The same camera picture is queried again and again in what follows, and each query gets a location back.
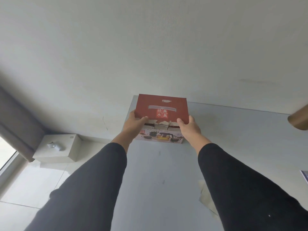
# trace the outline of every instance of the person's left hand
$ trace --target person's left hand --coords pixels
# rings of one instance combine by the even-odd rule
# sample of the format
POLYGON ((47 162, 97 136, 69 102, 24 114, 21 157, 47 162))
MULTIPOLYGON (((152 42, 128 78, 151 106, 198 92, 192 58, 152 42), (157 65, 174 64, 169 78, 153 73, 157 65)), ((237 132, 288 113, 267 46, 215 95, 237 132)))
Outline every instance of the person's left hand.
POLYGON ((129 113, 127 121, 124 123, 123 132, 129 133, 133 139, 140 133, 143 125, 149 120, 148 117, 143 117, 140 120, 135 118, 135 110, 129 113))

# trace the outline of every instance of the finger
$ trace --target finger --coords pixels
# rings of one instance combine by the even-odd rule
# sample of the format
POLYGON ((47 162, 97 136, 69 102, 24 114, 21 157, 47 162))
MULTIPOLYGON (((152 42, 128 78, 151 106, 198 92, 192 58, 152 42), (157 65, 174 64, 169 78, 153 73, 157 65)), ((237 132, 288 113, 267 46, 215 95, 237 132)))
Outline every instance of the finger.
POLYGON ((189 123, 191 123, 191 122, 195 122, 195 118, 193 117, 193 116, 189 116, 189 123))
POLYGON ((182 121, 182 119, 178 118, 176 121, 179 124, 179 127, 182 128, 182 126, 184 125, 184 122, 182 121))
POLYGON ((135 119, 135 110, 136 110, 136 109, 134 109, 133 111, 131 111, 131 112, 129 113, 129 118, 134 118, 134 119, 135 119))
POLYGON ((148 117, 148 116, 145 116, 145 117, 141 118, 141 119, 139 120, 139 122, 141 122, 142 125, 144 125, 148 120, 149 120, 149 117, 148 117))

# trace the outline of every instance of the black long-sleeve shirt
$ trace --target black long-sleeve shirt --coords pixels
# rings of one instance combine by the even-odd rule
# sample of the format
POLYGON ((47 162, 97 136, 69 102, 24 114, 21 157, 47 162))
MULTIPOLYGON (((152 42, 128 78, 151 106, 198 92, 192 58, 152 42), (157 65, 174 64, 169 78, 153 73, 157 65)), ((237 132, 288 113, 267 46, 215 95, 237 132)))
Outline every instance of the black long-sleeve shirt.
MULTIPOLYGON (((198 162, 226 231, 308 230, 296 199, 218 145, 205 145, 198 162)), ((123 147, 107 144, 50 194, 26 231, 110 230, 126 165, 123 147)))

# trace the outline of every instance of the cardboard box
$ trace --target cardboard box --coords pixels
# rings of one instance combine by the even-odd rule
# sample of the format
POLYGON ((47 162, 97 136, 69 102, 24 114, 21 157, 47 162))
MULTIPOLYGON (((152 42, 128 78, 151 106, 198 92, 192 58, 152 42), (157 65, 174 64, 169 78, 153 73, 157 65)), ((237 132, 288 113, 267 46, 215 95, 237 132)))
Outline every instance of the cardboard box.
POLYGON ((183 135, 177 124, 181 118, 188 124, 188 108, 186 98, 139 94, 135 117, 148 116, 137 140, 164 143, 182 143, 183 135))

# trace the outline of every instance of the gray curtain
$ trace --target gray curtain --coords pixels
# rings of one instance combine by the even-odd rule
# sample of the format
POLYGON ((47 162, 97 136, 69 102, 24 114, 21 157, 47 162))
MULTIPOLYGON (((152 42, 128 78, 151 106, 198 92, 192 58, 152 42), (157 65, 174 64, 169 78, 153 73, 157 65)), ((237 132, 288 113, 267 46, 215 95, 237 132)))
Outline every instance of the gray curtain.
POLYGON ((31 162, 45 134, 48 129, 0 87, 0 136, 31 162))

